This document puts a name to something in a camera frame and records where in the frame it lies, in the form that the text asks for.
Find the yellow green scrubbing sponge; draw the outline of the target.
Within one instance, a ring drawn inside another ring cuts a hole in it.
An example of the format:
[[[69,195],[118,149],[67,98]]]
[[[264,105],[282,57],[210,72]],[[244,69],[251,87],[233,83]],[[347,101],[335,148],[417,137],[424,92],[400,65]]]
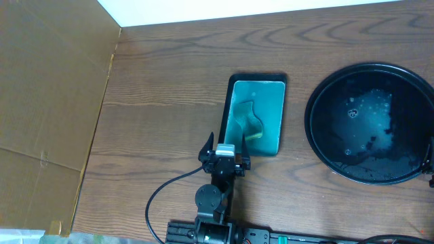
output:
[[[252,101],[237,104],[234,107],[233,116],[239,124],[246,141],[262,137],[263,125],[260,119],[254,114]]]

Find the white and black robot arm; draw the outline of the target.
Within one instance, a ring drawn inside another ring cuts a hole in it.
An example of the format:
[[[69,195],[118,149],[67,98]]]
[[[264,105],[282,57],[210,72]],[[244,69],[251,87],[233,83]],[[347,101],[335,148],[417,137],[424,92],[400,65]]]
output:
[[[201,169],[211,175],[211,182],[199,188],[195,195],[197,217],[191,235],[196,243],[249,243],[249,244],[308,244],[355,243],[333,237],[313,237],[272,233],[261,228],[246,228],[231,221],[231,206],[237,177],[244,177],[250,169],[250,154],[245,140],[241,141],[241,153],[235,153],[233,144],[219,144],[213,149],[214,136],[199,151]]]

